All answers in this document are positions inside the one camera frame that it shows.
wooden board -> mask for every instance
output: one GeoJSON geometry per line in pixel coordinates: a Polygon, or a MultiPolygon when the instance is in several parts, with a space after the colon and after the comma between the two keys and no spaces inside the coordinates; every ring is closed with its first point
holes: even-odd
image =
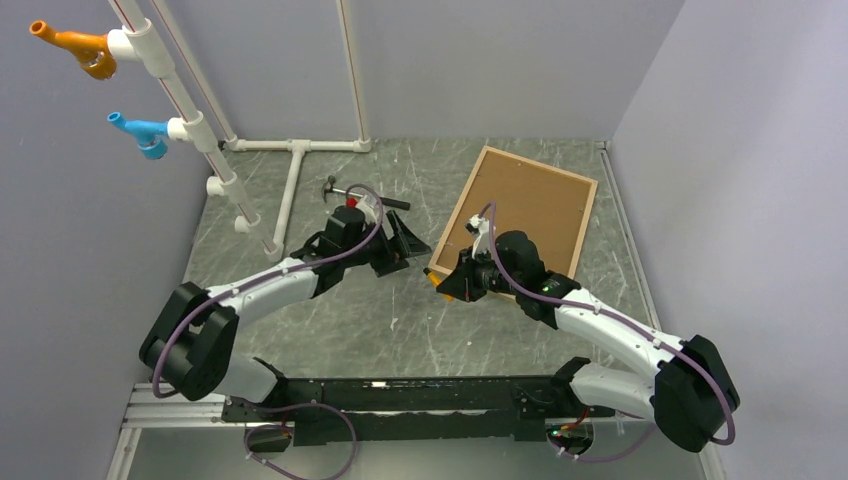
{"type": "Polygon", "coordinates": [[[494,200],[498,233],[524,231],[548,270],[574,278],[597,187],[591,178],[483,147],[430,269],[442,275],[453,271],[459,251],[473,242],[465,224],[494,200]]]}

white pvc pipe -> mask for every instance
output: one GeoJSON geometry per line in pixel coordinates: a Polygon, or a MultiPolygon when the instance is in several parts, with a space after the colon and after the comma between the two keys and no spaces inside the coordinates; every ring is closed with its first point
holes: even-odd
{"type": "Polygon", "coordinates": [[[231,144],[236,140],[236,134],[233,132],[233,127],[230,126],[230,122],[227,120],[227,116],[224,114],[224,110],[221,108],[220,102],[218,102],[218,97],[215,96],[212,87],[209,86],[209,82],[206,80],[206,75],[203,74],[203,70],[200,68],[197,58],[189,48],[185,37],[183,37],[179,25],[177,25],[177,21],[174,19],[174,15],[171,13],[171,9],[168,7],[167,2],[165,0],[150,0],[150,3],[153,4],[153,9],[156,10],[156,13],[159,15],[162,25],[165,26],[165,30],[168,32],[168,35],[170,35],[174,44],[177,46],[177,51],[183,57],[186,66],[188,66],[189,73],[192,77],[194,77],[195,82],[197,82],[200,93],[203,94],[203,97],[209,104],[209,109],[212,111],[212,115],[215,117],[216,122],[221,126],[221,130],[224,132],[225,141],[228,145],[231,144]]]}
{"type": "Polygon", "coordinates": [[[353,34],[351,25],[351,9],[348,0],[336,0],[336,9],[339,12],[339,23],[342,29],[342,46],[344,48],[345,58],[347,59],[350,88],[356,106],[356,123],[359,126],[359,141],[370,144],[371,133],[368,129],[368,118],[365,111],[365,96],[362,93],[362,86],[360,84],[362,75],[360,75],[356,37],[353,34]]]}
{"type": "Polygon", "coordinates": [[[124,33],[136,55],[144,63],[148,73],[159,80],[174,108],[179,112],[195,147],[203,153],[222,183],[229,185],[226,189],[227,196],[241,212],[241,223],[247,225],[251,235],[262,242],[268,258],[278,260],[282,250],[274,244],[266,226],[260,224],[261,217],[247,198],[244,185],[218,150],[212,127],[197,109],[185,85],[177,76],[174,59],[165,48],[159,33],[141,13],[136,0],[109,0],[109,4],[123,23],[124,33]]]}
{"type": "Polygon", "coordinates": [[[230,145],[230,150],[234,152],[244,152],[247,150],[286,150],[291,151],[294,147],[294,142],[308,142],[306,151],[327,151],[327,152],[370,152],[371,141],[362,142],[354,140],[352,142],[328,142],[315,140],[242,140],[238,139],[230,145]]]}
{"type": "Polygon", "coordinates": [[[127,30],[135,32],[141,30],[147,23],[147,18],[141,13],[141,8],[135,0],[109,0],[109,5],[115,11],[115,15],[127,30]]]}
{"type": "Polygon", "coordinates": [[[292,201],[294,200],[294,191],[297,188],[297,177],[300,175],[300,164],[303,162],[303,156],[306,150],[296,147],[292,151],[292,162],[289,166],[289,177],[286,179],[286,189],[283,191],[283,200],[280,203],[280,213],[277,216],[277,226],[274,228],[274,243],[280,247],[280,250],[285,248],[286,229],[289,225],[289,217],[291,216],[292,201]]]}

blue faucet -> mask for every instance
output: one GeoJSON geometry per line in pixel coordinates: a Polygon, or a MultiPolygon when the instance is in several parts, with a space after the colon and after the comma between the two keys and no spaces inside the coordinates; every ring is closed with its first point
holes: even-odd
{"type": "Polygon", "coordinates": [[[138,149],[145,157],[157,160],[165,156],[168,145],[162,141],[160,136],[168,136],[168,122],[148,122],[145,120],[127,121],[121,112],[110,113],[107,117],[109,123],[135,137],[138,149]]]}

marble surface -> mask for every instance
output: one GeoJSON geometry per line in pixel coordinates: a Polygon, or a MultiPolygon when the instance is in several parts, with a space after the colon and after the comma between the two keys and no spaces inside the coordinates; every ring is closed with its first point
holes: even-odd
{"type": "MultiPolygon", "coordinates": [[[[647,323],[610,183],[594,142],[530,139],[377,140],[367,154],[310,152],[304,158],[286,251],[322,230],[341,196],[321,200],[334,174],[339,186],[372,185],[412,203],[399,212],[419,238],[435,247],[484,145],[598,180],[577,280],[613,307],[647,323]]],[[[263,219],[273,228],[291,154],[230,153],[263,219]]],[[[232,227],[226,199],[209,198],[198,226],[186,280],[208,287],[269,266],[250,238],[232,227]]],[[[426,265],[429,256],[419,257],[426,265]]],[[[263,358],[288,376],[396,377],[551,374],[573,356],[619,367],[589,342],[525,317],[512,302],[489,295],[466,304],[435,293],[421,266],[376,278],[367,266],[324,295],[285,307],[240,329],[238,352],[263,358]]]]}

gray wall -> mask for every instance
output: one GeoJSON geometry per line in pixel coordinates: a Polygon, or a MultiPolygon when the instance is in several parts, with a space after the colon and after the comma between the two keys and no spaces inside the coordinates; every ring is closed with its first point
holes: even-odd
{"type": "Polygon", "coordinates": [[[739,389],[731,479],[844,478],[848,4],[689,0],[613,140],[664,326],[739,389]]]}
{"type": "Polygon", "coordinates": [[[4,2],[0,15],[0,478],[103,478],[137,349],[183,274],[208,167],[150,162],[106,122],[173,108],[140,65],[99,82],[32,37],[119,25],[103,0],[4,2]]]}
{"type": "Polygon", "coordinates": [[[239,137],[359,136],[334,0],[167,3],[239,137]]]}
{"type": "MultiPolygon", "coordinates": [[[[169,4],[239,136],[356,138],[334,0],[169,4]]],[[[371,135],[610,138],[682,4],[351,1],[371,135]]]]}
{"type": "Polygon", "coordinates": [[[351,3],[373,136],[608,139],[683,0],[351,3]]]}

